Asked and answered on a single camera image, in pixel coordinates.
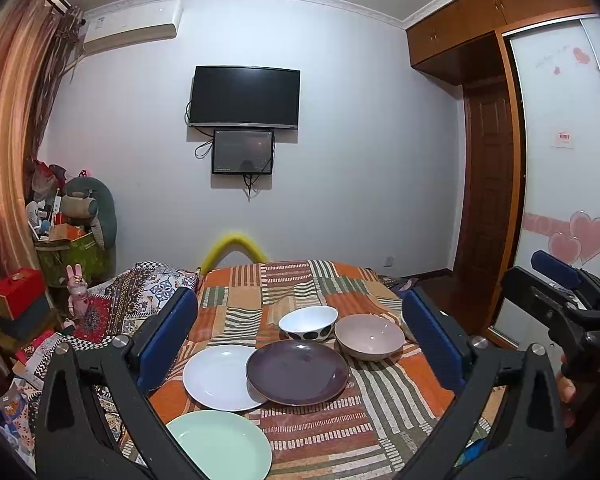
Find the person's right hand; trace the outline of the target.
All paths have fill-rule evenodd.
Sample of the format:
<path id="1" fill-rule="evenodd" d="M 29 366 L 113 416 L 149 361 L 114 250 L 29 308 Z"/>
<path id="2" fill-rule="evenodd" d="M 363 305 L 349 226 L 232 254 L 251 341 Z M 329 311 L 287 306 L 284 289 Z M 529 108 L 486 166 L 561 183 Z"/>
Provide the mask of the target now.
<path id="1" fill-rule="evenodd" d="M 576 385 L 571 379 L 565 377 L 560 370 L 556 374 L 556 386 L 560 399 L 560 407 L 562 408 L 562 421 L 566 428 L 570 428 L 574 424 L 574 414 L 571 404 L 577 393 Z"/>

